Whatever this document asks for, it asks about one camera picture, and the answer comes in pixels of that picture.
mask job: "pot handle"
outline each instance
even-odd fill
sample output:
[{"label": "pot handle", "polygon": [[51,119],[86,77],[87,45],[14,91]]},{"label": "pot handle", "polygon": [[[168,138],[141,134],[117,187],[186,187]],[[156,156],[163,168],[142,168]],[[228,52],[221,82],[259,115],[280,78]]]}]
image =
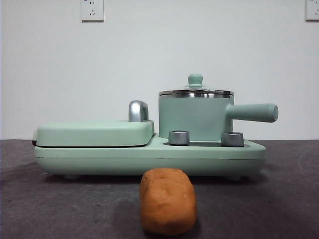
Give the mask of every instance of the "pot handle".
[{"label": "pot handle", "polygon": [[275,104],[228,105],[226,115],[233,120],[275,122],[278,118],[278,107]]}]

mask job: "electrical socket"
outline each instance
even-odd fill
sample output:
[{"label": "electrical socket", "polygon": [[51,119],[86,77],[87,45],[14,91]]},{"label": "electrical socket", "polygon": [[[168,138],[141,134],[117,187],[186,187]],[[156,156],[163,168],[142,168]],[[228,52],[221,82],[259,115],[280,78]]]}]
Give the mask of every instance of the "electrical socket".
[{"label": "electrical socket", "polygon": [[306,21],[319,21],[319,0],[306,0]]},{"label": "electrical socket", "polygon": [[82,21],[104,21],[104,0],[81,0]]}]

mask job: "appliance foot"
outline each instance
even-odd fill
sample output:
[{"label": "appliance foot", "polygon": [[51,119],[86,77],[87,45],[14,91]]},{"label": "appliance foot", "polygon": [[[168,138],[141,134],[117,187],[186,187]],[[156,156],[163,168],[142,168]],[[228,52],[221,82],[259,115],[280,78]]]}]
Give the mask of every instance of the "appliance foot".
[{"label": "appliance foot", "polygon": [[76,180],[76,179],[79,179],[81,177],[82,176],[80,176],[80,175],[64,175],[64,178],[67,180]]}]

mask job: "bread roll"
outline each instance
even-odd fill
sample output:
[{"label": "bread roll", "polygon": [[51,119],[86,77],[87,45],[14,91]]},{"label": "bread roll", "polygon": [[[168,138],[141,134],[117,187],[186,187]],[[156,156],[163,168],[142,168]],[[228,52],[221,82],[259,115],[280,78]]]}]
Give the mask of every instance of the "bread roll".
[{"label": "bread roll", "polygon": [[179,169],[147,171],[140,183],[140,201],[145,231],[175,236],[189,231],[196,222],[194,188]]}]

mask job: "dark countertop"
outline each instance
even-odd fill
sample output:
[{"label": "dark countertop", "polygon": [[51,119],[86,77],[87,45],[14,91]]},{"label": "dark countertop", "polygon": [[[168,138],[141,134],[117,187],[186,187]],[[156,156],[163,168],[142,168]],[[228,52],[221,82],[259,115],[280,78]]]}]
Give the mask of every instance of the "dark countertop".
[{"label": "dark countertop", "polygon": [[[319,140],[257,140],[261,174],[191,177],[198,220],[178,238],[319,238]],[[141,239],[140,176],[45,174],[30,140],[1,141],[2,239]]]}]

